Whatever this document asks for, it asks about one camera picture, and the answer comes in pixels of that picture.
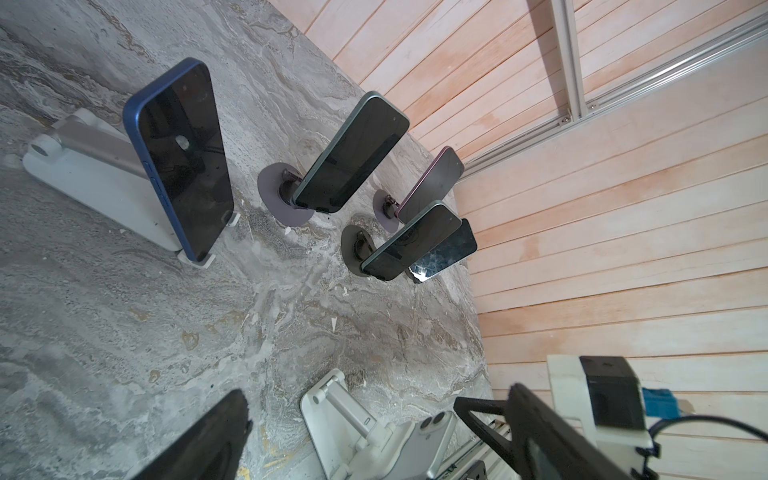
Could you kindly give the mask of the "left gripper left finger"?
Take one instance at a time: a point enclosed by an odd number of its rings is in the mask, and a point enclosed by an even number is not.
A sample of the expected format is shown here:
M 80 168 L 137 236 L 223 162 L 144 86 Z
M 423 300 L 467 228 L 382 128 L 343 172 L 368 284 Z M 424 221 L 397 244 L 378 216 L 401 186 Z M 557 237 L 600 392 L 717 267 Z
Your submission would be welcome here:
M 244 392 L 232 390 L 135 479 L 235 479 L 252 428 Z

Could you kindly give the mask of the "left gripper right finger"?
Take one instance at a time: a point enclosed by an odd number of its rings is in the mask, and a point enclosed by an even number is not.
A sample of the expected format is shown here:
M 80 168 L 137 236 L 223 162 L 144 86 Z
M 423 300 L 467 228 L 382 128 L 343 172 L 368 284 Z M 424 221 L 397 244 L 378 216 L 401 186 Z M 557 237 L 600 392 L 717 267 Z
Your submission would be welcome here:
M 510 387 L 505 400 L 458 397 L 453 410 L 522 479 L 630 477 L 521 383 Z M 479 413 L 504 417 L 511 438 L 481 421 Z

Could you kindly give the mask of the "white folding phone stand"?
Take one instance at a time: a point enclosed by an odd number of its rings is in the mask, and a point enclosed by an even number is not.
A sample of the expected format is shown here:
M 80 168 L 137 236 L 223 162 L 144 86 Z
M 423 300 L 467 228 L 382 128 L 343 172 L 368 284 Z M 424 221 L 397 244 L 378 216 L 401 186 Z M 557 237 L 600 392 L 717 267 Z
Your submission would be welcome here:
M 328 479 L 383 479 L 394 468 L 414 423 L 376 419 L 332 369 L 302 397 L 305 424 Z

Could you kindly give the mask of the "black phone stand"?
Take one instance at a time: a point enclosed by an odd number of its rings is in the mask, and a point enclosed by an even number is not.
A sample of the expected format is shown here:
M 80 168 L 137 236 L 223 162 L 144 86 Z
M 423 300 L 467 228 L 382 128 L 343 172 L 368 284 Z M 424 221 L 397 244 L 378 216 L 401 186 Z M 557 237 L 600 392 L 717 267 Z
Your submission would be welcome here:
M 461 219 L 433 201 L 361 264 L 365 275 L 391 281 L 460 228 Z

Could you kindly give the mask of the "white phone front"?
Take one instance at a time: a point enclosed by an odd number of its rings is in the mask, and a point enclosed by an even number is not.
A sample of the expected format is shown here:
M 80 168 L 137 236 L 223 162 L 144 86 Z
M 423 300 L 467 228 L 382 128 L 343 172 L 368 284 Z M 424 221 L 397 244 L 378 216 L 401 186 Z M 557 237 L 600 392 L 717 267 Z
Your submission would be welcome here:
M 441 411 L 417 423 L 385 479 L 435 479 L 456 422 L 454 413 Z

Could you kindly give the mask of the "dark grey phone stand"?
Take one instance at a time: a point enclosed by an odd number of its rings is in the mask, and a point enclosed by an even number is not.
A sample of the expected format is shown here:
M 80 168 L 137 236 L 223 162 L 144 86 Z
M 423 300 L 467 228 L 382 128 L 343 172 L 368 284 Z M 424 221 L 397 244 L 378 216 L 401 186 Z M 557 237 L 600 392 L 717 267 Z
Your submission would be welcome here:
M 375 249 L 371 236 L 362 227 L 350 224 L 342 231 L 341 254 L 345 265 L 353 275 L 367 277 L 361 265 Z

